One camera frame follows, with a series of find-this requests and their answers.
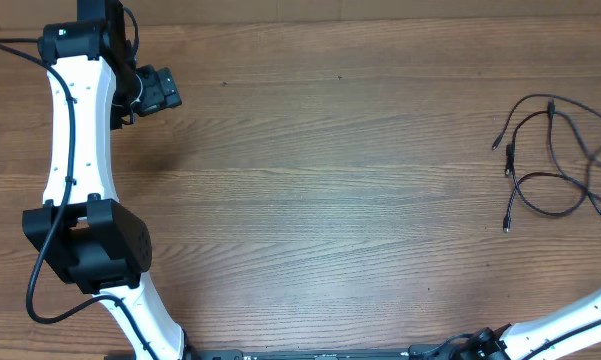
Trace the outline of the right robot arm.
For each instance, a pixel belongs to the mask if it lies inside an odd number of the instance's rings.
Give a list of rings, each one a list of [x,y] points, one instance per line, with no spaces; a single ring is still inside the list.
[[[533,321],[484,329],[454,352],[454,359],[555,360],[601,343],[601,288]]]

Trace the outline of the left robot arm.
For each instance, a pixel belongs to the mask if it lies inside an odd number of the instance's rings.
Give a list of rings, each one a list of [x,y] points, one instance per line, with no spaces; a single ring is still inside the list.
[[[131,11],[118,1],[81,1],[73,22],[49,24],[39,58],[52,91],[52,155],[43,204],[22,216],[25,236],[65,283],[114,317],[136,359],[191,359],[185,331],[151,279],[146,224],[119,202],[111,134],[137,117],[177,107],[168,69],[139,66]]]

